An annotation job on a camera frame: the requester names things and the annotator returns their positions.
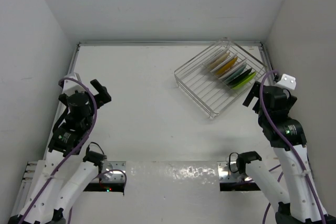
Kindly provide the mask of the black plate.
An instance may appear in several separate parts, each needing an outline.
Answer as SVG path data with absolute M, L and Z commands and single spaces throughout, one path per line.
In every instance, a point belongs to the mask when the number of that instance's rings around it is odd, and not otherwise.
M 251 71 L 252 71 L 252 69 L 248 69 L 248 70 L 244 71 L 239 76 L 237 76 L 235 79 L 233 79 L 231 82 L 229 82 L 228 86 L 229 87 L 234 87 L 239 82 L 241 82 L 242 80 L 244 80 L 247 76 L 249 76 L 249 74 L 251 73 Z

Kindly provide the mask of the yellow patterned plate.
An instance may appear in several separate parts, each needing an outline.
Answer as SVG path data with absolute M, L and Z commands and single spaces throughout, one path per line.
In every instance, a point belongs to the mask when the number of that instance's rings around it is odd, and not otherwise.
M 223 65 L 215 74 L 217 76 L 223 75 L 228 69 L 230 69 L 235 62 L 237 61 L 238 57 L 234 57 L 231 61 L 229 61 L 227 64 Z

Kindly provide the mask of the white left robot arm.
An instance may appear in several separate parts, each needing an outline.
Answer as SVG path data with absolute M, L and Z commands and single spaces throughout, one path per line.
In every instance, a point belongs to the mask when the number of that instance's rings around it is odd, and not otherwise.
M 78 157 L 96 124 L 100 107 L 111 102 L 106 87 L 96 79 L 91 85 L 97 94 L 79 80 L 64 77 L 59 81 L 59 101 L 65 110 L 55 122 L 47 146 L 42 170 L 22 210 L 9 218 L 9 223 L 65 223 L 69 212 L 87 185 L 95 179 L 106 156 L 86 150 L 77 169 L 71 159 Z

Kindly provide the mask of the white plate ring pattern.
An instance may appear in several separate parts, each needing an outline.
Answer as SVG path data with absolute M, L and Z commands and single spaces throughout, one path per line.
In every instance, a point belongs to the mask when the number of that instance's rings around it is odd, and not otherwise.
M 226 79 L 228 78 L 232 73 L 234 73 L 237 69 L 239 69 L 245 62 L 241 61 L 238 64 L 235 64 L 233 67 L 231 67 L 227 72 L 225 72 L 222 76 L 219 77 L 219 79 Z

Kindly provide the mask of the lime green plate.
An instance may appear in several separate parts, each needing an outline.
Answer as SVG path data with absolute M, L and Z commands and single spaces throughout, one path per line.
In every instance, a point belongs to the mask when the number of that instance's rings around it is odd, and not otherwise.
M 246 83 L 248 83 L 250 80 L 252 80 L 256 75 L 256 72 L 251 72 L 249 74 L 246 74 L 244 77 L 239 79 L 237 82 L 233 83 L 231 85 L 232 89 L 239 89 L 240 87 L 244 86 Z

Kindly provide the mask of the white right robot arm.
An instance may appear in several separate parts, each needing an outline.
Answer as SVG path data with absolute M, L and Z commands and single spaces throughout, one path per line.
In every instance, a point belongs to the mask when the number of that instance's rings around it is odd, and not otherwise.
M 250 177 L 268 199 L 276 223 L 335 223 L 323 207 L 313 184 L 302 125 L 288 113 L 297 98 L 288 89 L 255 82 L 243 105 L 258 101 L 253 110 L 282 169 L 286 188 L 265 167 L 255 151 L 237 155 L 237 172 Z

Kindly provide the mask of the white plate orange sunburst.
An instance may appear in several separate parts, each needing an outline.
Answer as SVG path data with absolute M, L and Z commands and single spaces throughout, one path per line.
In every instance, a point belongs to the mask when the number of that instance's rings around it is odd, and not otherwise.
M 211 65 L 214 64 L 218 59 L 220 59 L 221 57 L 225 56 L 227 54 L 226 51 L 222 51 L 221 53 L 219 53 L 218 55 L 216 55 L 206 66 L 206 68 L 211 68 Z

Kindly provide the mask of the teal blue patterned plate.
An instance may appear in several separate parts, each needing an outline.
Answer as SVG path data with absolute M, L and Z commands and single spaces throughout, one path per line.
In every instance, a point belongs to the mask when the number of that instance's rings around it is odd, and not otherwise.
M 239 76 L 245 69 L 247 63 L 244 63 L 239 69 L 237 69 L 233 74 L 231 74 L 227 79 L 224 80 L 225 83 L 230 83 L 237 76 Z

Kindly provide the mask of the cream beige plate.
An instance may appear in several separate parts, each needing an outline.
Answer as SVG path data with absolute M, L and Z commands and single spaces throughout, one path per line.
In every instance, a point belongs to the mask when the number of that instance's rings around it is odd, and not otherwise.
M 208 70 L 213 70 L 215 67 L 217 67 L 219 64 L 221 64 L 229 55 L 230 55 L 230 52 L 227 52 L 227 54 L 225 56 L 221 57 L 214 64 L 212 64 L 211 68 L 208 68 Z

